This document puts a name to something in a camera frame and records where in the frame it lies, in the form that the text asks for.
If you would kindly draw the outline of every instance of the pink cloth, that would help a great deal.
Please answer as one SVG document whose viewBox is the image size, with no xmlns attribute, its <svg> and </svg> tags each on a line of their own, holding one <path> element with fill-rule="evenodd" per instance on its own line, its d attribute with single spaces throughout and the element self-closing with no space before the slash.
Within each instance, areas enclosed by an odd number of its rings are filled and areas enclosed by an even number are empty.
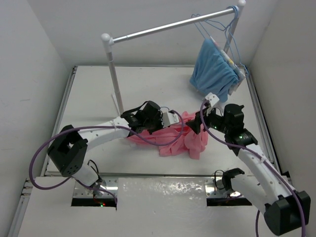
<svg viewBox="0 0 316 237">
<path fill-rule="evenodd" d="M 195 113 L 188 114 L 188 112 L 182 113 L 184 122 L 193 120 Z M 146 139 L 155 143 L 167 143 L 175 139 L 175 137 L 181 131 L 181 124 L 174 124 L 170 127 L 154 132 L 152 135 L 148 131 L 141 133 Z M 195 134 L 191 128 L 184 125 L 184 131 L 180 138 L 169 146 L 159 147 L 159 153 L 162 157 L 176 156 L 183 152 L 189 151 L 190 158 L 199 159 L 199 154 L 205 150 L 207 145 L 208 134 L 203 131 L 203 125 L 201 125 L 201 133 Z M 136 144 L 149 145 L 137 136 L 131 136 L 128 140 L 135 142 Z"/>
</svg>

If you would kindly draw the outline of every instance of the blue towel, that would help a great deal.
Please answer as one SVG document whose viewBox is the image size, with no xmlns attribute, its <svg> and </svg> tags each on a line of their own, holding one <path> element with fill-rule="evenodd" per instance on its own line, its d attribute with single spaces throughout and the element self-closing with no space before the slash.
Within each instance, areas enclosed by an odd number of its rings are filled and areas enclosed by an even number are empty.
<svg viewBox="0 0 316 237">
<path fill-rule="evenodd" d="M 212 40 L 205 39 L 198 54 L 190 83 L 207 95 L 216 94 L 221 102 L 227 101 L 231 86 L 238 84 L 236 73 L 225 62 Z"/>
</svg>

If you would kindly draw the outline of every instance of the horizontal bar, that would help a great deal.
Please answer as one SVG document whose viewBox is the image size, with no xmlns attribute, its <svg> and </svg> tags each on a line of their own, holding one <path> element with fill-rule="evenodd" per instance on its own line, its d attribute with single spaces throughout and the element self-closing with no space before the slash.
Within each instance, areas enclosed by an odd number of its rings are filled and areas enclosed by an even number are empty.
<svg viewBox="0 0 316 237">
<path fill-rule="evenodd" d="M 190 18 L 190 19 L 187 19 L 187 20 L 184 20 L 184 21 L 178 21 L 178 22 L 171 23 L 171 24 L 168 24 L 168 25 L 159 26 L 159 27 L 155 27 L 155 28 L 152 28 L 152 29 L 135 32 L 135 33 L 132 33 L 132 34 L 129 34 L 129 35 L 126 35 L 126 36 L 117 37 L 117 38 L 113 39 L 113 42 L 114 43 L 119 43 L 119 42 L 131 40 L 131 39 L 139 38 L 139 37 L 142 37 L 142 36 L 151 35 L 153 33 L 170 30 L 170 29 L 177 28 L 177 27 L 180 27 L 180 26 L 186 26 L 186 25 L 197 23 L 197 22 L 200 22 L 200 21 L 205 21 L 205 20 L 208 20 L 208 19 L 212 19 L 212 18 L 216 18 L 216 17 L 220 17 L 220 16 L 225 16 L 225 15 L 228 15 L 228 14 L 232 14 L 234 12 L 235 12 L 235 10 L 233 8 L 228 8 L 228 9 L 223 10 L 223 11 L 218 11 L 218 12 L 210 13 L 210 14 L 207 14 L 207 15 L 195 17 L 195 18 Z"/>
</svg>

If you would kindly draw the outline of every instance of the white wall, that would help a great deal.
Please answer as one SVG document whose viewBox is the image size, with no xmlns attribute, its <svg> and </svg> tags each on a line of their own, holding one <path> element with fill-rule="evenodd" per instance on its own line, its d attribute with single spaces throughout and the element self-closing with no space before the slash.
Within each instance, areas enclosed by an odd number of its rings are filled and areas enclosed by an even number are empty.
<svg viewBox="0 0 316 237">
<path fill-rule="evenodd" d="M 237 0 L 28 0 L 56 50 L 73 65 L 105 64 L 100 36 L 113 37 L 208 14 Z M 243 62 L 248 64 L 269 24 L 277 0 L 247 0 L 236 30 Z M 225 16 L 228 23 L 231 16 Z M 224 33 L 210 31 L 224 44 Z M 203 37 L 194 25 L 122 42 L 114 46 L 118 64 L 194 64 Z"/>
<path fill-rule="evenodd" d="M 0 237 L 33 153 L 51 136 L 69 72 L 27 1 L 0 1 Z"/>
<path fill-rule="evenodd" d="M 312 198 L 316 234 L 315 0 L 280 0 L 251 63 L 260 102 L 282 168 Z"/>
</svg>

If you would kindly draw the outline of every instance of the vertical pole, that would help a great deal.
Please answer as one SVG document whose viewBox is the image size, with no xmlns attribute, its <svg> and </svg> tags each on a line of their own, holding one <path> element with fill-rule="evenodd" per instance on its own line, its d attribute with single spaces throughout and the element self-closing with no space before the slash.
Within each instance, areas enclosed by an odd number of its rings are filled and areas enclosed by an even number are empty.
<svg viewBox="0 0 316 237">
<path fill-rule="evenodd" d="M 108 34 L 103 34 L 101 36 L 101 39 L 103 42 L 105 52 L 107 54 L 107 58 L 109 60 L 109 69 L 110 69 L 111 78 L 113 82 L 115 97 L 118 103 L 118 111 L 119 111 L 119 114 L 122 114 L 124 112 L 124 108 L 123 108 L 122 97 L 120 95 L 119 82 L 118 82 L 117 72 L 115 70 L 113 54 L 112 54 L 112 45 L 114 44 L 113 39 Z"/>
<path fill-rule="evenodd" d="M 224 46 L 224 52 L 225 52 L 225 53 L 228 52 L 229 45 L 230 45 L 231 42 L 232 42 L 232 38 L 233 38 L 233 35 L 234 35 L 234 33 L 235 33 L 235 29 L 236 29 L 238 20 L 239 20 L 239 18 L 240 18 L 240 16 L 241 16 L 241 12 L 242 12 L 243 7 L 244 7 L 245 5 L 246 5 L 246 1 L 245 1 L 245 0 L 239 0 L 239 1 L 238 1 L 238 5 L 237 5 L 237 6 L 238 6 L 238 9 L 239 9 L 239 11 L 238 11 L 238 16 L 237 16 L 237 18 L 235 19 L 235 21 L 234 21 L 234 22 L 232 23 L 232 25 L 231 25 L 230 32 L 232 33 L 232 35 L 231 35 L 231 34 L 228 34 L 228 36 L 227 36 L 226 44 L 225 44 L 225 46 Z"/>
</svg>

